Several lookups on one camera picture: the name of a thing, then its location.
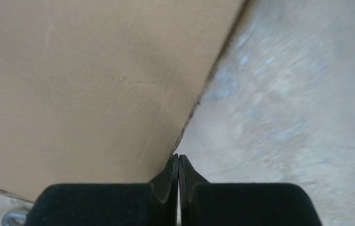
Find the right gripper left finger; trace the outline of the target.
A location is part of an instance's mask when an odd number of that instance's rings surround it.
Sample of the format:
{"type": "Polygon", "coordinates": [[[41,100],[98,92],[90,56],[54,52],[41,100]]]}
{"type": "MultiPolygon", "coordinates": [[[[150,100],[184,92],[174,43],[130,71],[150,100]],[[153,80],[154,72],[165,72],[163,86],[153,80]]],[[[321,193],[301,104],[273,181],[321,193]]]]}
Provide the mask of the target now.
{"type": "Polygon", "coordinates": [[[27,226],[174,226],[177,224],[177,155],[147,183],[55,184],[29,211],[27,226]]]}

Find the brown cardboard box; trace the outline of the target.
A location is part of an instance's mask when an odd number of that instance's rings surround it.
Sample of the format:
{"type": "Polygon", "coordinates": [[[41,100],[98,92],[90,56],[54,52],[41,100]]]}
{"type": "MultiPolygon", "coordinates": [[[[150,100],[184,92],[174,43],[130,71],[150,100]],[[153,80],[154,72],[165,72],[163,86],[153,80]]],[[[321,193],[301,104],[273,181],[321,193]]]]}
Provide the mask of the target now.
{"type": "Polygon", "coordinates": [[[0,0],[0,190],[146,182],[241,0],[0,0]]]}

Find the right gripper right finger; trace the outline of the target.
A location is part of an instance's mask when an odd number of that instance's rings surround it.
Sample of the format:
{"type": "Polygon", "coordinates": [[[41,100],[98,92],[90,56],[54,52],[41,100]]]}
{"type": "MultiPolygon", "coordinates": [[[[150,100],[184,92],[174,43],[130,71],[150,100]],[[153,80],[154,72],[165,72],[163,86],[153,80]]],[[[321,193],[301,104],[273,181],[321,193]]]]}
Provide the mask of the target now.
{"type": "Polygon", "coordinates": [[[179,157],[183,226],[320,226],[308,194],[291,183],[210,183],[179,157]]]}

